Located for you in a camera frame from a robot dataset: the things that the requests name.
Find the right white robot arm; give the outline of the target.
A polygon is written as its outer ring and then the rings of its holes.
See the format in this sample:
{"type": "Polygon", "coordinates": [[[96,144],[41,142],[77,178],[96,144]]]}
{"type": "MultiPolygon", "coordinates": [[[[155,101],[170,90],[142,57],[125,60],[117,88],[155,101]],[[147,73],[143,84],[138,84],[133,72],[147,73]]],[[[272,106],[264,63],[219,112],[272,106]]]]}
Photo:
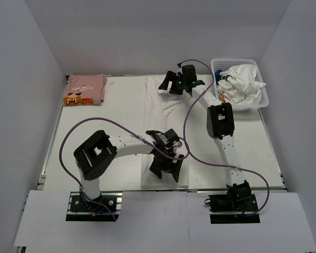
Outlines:
{"type": "Polygon", "coordinates": [[[232,105],[221,102],[210,88],[196,76],[194,65],[180,65],[180,72],[167,71],[165,79],[159,86],[160,90],[169,90],[174,95],[188,93],[195,102],[206,109],[206,129],[214,140],[225,171],[227,194],[223,203],[227,210],[245,210],[251,200],[251,188],[241,170],[234,146],[233,133],[235,130],[232,105]]]}

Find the white red print t-shirt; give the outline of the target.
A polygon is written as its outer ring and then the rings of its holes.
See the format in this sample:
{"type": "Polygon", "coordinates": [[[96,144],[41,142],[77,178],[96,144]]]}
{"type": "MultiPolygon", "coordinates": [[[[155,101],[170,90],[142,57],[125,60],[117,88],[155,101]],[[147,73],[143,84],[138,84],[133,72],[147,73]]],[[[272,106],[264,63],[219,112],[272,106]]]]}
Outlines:
{"type": "Polygon", "coordinates": [[[141,188],[176,189],[189,186],[189,156],[182,144],[183,123],[190,96],[159,90],[161,80],[145,80],[144,140],[154,149],[142,155],[141,188]]]}

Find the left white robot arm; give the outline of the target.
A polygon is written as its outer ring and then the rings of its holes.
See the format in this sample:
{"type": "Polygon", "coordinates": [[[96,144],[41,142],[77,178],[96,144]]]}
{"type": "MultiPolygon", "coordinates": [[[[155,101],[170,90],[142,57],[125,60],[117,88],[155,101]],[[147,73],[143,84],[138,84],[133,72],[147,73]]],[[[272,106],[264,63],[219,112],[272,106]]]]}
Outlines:
{"type": "Polygon", "coordinates": [[[96,210],[100,206],[100,177],[117,158],[137,154],[151,156],[151,160],[143,166],[150,176],[161,180],[166,173],[172,176],[174,182],[179,181],[186,156],[178,151],[182,143],[177,133],[173,129],[166,132],[147,130],[145,136],[152,141],[132,134],[111,137],[98,130],[74,151],[81,176],[81,191],[85,194],[82,203],[88,210],[96,210]]]}

